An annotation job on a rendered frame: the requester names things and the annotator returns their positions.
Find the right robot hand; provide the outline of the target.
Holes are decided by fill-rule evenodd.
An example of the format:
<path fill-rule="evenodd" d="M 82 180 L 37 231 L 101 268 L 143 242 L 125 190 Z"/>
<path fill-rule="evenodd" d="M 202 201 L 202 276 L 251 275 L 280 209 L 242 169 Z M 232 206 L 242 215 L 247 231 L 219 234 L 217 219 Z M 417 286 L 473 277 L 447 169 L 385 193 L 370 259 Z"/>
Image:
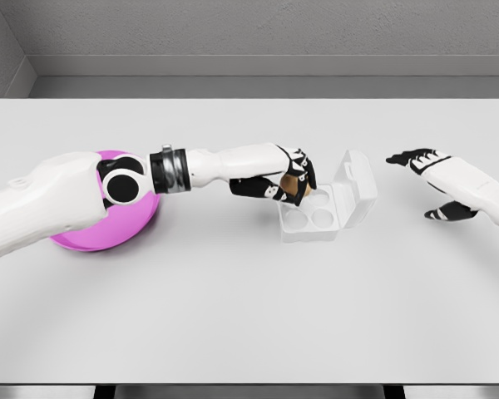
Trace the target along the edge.
<path fill-rule="evenodd" d="M 425 218 L 460 221 L 471 219 L 482 211 L 493 222 L 493 200 L 499 182 L 464 159 L 423 148 L 392 155 L 386 162 L 409 168 L 433 188 L 452 198 L 450 202 L 426 212 Z"/>

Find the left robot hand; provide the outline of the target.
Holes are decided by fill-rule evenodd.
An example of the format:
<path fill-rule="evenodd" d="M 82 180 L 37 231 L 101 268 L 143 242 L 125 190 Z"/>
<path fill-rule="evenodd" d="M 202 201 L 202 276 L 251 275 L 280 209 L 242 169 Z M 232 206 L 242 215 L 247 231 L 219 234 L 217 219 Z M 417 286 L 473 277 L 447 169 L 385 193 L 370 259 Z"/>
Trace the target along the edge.
<path fill-rule="evenodd" d="M 317 188 L 314 166 L 307 154 L 296 148 L 265 143 L 234 149 L 225 158 L 226 175 L 233 195 L 271 199 L 298 206 L 307 188 Z M 269 179 L 289 175 L 296 183 L 294 195 Z"/>

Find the brown egg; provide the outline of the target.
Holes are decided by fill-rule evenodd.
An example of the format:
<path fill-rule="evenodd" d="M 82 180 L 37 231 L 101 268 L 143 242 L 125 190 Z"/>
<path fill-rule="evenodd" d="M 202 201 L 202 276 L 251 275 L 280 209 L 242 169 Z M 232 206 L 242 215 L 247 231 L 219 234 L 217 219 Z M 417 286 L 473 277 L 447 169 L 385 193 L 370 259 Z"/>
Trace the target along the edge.
<path fill-rule="evenodd" d="M 304 192 L 302 194 L 299 193 L 299 184 L 301 181 L 304 181 L 306 183 Z M 308 178 L 305 175 L 294 176 L 285 174 L 281 177 L 279 186 L 285 193 L 288 193 L 294 197 L 300 196 L 301 198 L 308 196 L 313 190 L 308 182 Z"/>

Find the white egg box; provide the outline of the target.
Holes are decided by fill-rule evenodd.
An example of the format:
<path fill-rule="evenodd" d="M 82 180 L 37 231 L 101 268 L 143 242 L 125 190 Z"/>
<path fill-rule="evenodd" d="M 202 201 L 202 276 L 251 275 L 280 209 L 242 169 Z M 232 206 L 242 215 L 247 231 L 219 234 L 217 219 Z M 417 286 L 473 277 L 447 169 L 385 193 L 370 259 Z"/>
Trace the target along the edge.
<path fill-rule="evenodd" d="M 319 184 L 298 207 L 278 204 L 281 240 L 333 241 L 339 230 L 360 224 L 377 197 L 368 157 L 359 150 L 347 150 L 330 183 Z"/>

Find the pink bowl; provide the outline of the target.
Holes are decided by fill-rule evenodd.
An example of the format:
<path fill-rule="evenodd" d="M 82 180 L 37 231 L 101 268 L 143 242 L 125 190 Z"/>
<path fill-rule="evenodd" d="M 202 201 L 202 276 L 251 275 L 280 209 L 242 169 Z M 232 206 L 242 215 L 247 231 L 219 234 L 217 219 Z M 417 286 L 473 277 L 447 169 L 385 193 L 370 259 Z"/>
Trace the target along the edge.
<path fill-rule="evenodd" d="M 131 239 L 151 220 L 161 197 L 151 190 L 147 158 L 123 151 L 77 151 L 44 160 L 26 177 L 24 193 L 41 200 L 34 209 L 42 216 L 40 235 L 67 249 L 103 250 Z M 104 190 L 110 173 L 139 179 L 136 202 L 113 204 Z"/>

